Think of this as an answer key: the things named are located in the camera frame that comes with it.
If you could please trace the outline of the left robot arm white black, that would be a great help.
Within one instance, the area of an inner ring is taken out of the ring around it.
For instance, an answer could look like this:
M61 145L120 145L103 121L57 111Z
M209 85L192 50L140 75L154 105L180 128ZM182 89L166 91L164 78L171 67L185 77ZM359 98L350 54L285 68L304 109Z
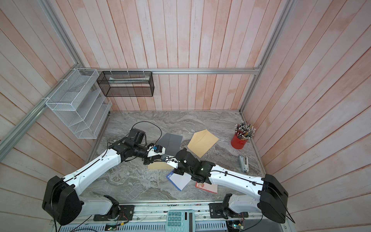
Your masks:
M116 220L120 214L119 202L110 195L93 199L81 197L83 191L111 168L128 162L130 157L147 158L155 145L142 146L146 133L131 129L127 136L107 144L97 158L64 177L54 176L46 186L42 209L60 225L67 225L78 217L102 215Z

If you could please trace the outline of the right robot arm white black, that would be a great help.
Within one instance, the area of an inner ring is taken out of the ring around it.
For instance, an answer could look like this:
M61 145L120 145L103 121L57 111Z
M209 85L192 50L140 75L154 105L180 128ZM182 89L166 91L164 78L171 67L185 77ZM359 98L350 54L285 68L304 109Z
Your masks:
M261 212L263 216L277 223L285 223L288 214L288 192L272 175L251 177L228 169L213 162L198 160L187 149L177 152L167 159L177 174L185 173L198 183L228 187L247 196L243 203L241 196L226 196L227 209L236 214L241 212Z

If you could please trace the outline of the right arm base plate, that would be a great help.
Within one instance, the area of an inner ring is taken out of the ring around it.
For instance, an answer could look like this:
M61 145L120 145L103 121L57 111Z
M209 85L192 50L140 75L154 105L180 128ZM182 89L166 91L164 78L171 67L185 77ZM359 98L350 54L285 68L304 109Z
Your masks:
M222 203L210 203L209 211L211 218L248 218L248 212L235 213Z

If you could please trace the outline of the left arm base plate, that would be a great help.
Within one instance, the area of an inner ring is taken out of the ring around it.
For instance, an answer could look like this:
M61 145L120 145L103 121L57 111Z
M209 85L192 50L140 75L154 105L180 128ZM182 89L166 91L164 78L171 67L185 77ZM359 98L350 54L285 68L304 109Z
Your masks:
M120 205L118 210L114 210L114 213L108 213L106 215L94 215L93 221L131 221L134 214L134 205Z

